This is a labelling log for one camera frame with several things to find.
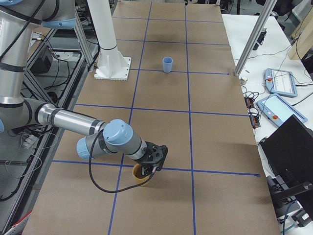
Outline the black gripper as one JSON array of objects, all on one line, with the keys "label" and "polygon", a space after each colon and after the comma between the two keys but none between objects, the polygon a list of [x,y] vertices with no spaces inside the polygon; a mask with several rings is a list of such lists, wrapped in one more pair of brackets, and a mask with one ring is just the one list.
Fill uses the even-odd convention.
[{"label": "black gripper", "polygon": [[155,174],[156,171],[161,171],[168,154],[168,147],[166,145],[156,145],[152,142],[146,141],[146,147],[143,147],[143,156],[136,160],[141,165],[141,175],[143,177],[148,174]]}]

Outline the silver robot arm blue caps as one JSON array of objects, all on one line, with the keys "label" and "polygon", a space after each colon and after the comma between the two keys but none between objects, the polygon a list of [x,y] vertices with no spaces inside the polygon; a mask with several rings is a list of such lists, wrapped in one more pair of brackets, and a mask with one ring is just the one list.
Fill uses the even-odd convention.
[{"label": "silver robot arm blue caps", "polygon": [[3,0],[0,3],[0,129],[32,124],[50,125],[82,134],[76,145],[82,159],[122,152],[141,166],[142,175],[160,171],[168,148],[145,141],[120,119],[109,122],[58,108],[48,97],[26,98],[21,94],[29,44],[34,29],[76,27],[72,0]]}]

